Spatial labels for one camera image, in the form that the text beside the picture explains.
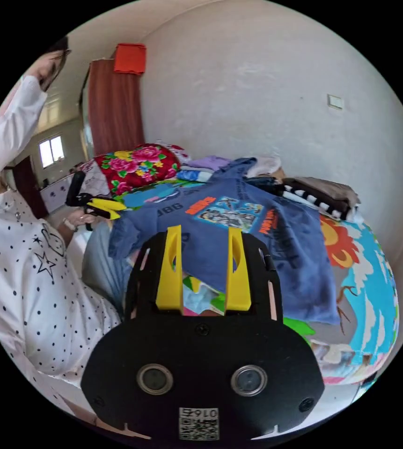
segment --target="label sticker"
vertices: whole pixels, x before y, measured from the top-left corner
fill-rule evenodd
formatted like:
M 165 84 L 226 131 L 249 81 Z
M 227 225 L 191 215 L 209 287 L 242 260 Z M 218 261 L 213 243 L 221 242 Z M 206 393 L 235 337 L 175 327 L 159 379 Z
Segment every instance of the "label sticker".
M 219 439 L 218 408 L 179 409 L 179 439 L 206 441 Z

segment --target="woman's hand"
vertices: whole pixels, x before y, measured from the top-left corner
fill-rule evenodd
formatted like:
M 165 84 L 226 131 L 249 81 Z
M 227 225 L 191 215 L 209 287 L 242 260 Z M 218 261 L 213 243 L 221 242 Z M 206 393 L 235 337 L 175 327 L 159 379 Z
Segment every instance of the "woman's hand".
M 76 209 L 68 215 L 67 220 L 69 220 L 75 227 L 78 227 L 92 224 L 96 220 L 96 217 L 94 215 L 84 213 L 83 209 Z

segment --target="purple cloth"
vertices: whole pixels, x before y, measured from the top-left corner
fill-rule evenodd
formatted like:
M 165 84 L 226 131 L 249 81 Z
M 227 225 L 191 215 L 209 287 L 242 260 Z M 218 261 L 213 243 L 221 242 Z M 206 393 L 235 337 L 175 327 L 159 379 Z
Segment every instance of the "purple cloth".
M 191 160 L 187 163 L 187 165 L 196 168 L 210 168 L 216 172 L 219 168 L 228 165 L 230 162 L 231 159 L 219 158 L 217 156 L 207 156 L 202 159 Z

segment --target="red curtain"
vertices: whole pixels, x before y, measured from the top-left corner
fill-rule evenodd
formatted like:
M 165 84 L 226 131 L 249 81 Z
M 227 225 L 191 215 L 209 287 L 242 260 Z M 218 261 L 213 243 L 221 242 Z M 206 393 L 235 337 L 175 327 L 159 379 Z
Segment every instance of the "red curtain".
M 114 60 L 92 61 L 88 112 L 95 156 L 144 143 L 139 76 L 114 73 Z

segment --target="black and white striped fabric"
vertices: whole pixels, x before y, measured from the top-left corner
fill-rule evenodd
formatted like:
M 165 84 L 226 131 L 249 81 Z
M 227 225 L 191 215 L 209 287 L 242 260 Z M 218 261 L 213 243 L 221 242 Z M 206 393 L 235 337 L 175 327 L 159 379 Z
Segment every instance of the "black and white striped fabric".
M 311 195 L 310 193 L 306 192 L 305 190 L 295 190 L 292 186 L 284 185 L 284 189 L 286 192 L 292 193 L 294 195 L 299 196 L 300 198 L 304 198 L 306 201 L 311 203 L 313 206 L 316 206 L 320 208 L 322 211 L 326 212 L 327 215 L 331 216 L 335 220 L 346 220 L 349 210 L 345 212 L 340 212 L 338 210 L 335 210 L 333 206 L 330 206 L 329 204 L 326 204 L 316 198 L 315 196 Z

